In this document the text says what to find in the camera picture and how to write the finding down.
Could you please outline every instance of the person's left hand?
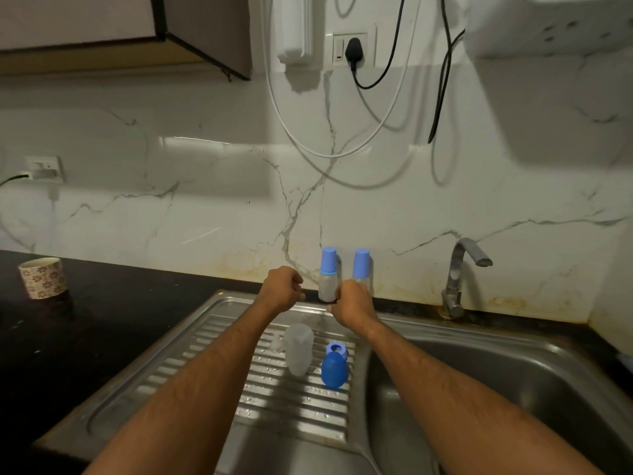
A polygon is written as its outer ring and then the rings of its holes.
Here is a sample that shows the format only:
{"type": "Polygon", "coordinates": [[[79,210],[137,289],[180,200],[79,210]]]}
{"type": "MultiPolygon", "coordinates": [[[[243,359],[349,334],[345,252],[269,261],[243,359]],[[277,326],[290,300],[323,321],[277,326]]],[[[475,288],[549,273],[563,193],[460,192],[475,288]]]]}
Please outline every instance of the person's left hand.
{"type": "Polygon", "coordinates": [[[290,310],[299,300],[305,300],[301,293],[303,278],[290,267],[279,267],[268,272],[255,303],[264,306],[276,317],[282,311],[290,310]]]}

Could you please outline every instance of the ridged drainboard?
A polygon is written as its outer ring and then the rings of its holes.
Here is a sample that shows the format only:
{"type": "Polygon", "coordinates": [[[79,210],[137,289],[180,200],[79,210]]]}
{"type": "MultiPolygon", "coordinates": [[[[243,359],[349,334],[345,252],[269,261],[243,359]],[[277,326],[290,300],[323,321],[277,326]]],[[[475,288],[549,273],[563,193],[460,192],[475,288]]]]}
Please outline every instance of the ridged drainboard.
{"type": "MultiPolygon", "coordinates": [[[[231,323],[224,317],[209,314],[203,317],[188,339],[188,346],[179,344],[178,351],[169,353],[154,373],[134,390],[149,398],[170,376],[203,351],[231,323]]],[[[281,432],[325,438],[345,443],[349,384],[354,365],[355,343],[351,339],[315,331],[313,359],[303,377],[295,377],[286,368],[286,354],[269,349],[276,334],[283,335],[286,327],[270,325],[257,343],[253,362],[244,384],[244,391],[235,411],[235,420],[247,424],[262,424],[281,432]],[[331,390],[321,380],[321,361],[325,348],[333,341],[345,343],[349,357],[350,377],[341,388],[331,390]]]]}

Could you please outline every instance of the person's left arm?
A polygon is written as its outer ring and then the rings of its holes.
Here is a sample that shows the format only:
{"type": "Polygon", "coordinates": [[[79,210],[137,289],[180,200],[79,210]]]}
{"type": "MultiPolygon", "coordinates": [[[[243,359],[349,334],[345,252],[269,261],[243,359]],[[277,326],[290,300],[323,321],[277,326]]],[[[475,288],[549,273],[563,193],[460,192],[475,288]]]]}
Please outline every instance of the person's left arm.
{"type": "Polygon", "coordinates": [[[213,473],[259,337],[305,295],[297,271],[268,272],[255,302],[181,368],[110,441],[88,475],[213,473]]]}

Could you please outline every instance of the electrical outlet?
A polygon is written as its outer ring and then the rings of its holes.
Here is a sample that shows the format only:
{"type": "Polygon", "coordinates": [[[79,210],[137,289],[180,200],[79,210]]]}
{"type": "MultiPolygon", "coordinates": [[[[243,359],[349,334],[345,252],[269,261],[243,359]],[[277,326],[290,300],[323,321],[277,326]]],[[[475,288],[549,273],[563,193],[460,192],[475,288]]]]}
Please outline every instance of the electrical outlet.
{"type": "Polygon", "coordinates": [[[56,175],[54,178],[40,178],[38,182],[46,183],[63,183],[64,173],[61,168],[61,160],[58,156],[25,156],[24,163],[29,172],[38,172],[41,170],[54,170],[56,175]]]}
{"type": "Polygon", "coordinates": [[[323,53],[323,67],[335,68],[339,66],[347,67],[345,50],[352,38],[360,40],[363,47],[363,60],[358,63],[358,67],[372,67],[376,64],[376,25],[359,30],[338,31],[328,33],[325,36],[325,52],[323,53]]]}

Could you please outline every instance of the floral mug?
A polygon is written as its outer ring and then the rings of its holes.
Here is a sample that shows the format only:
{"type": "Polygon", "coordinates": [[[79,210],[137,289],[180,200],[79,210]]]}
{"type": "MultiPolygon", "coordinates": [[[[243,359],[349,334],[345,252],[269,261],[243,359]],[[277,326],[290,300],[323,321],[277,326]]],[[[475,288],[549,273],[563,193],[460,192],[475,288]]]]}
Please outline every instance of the floral mug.
{"type": "Polygon", "coordinates": [[[18,269],[27,287],[28,297],[33,300],[50,298],[68,289],[61,260],[57,257],[30,260],[19,265],[18,269]]]}

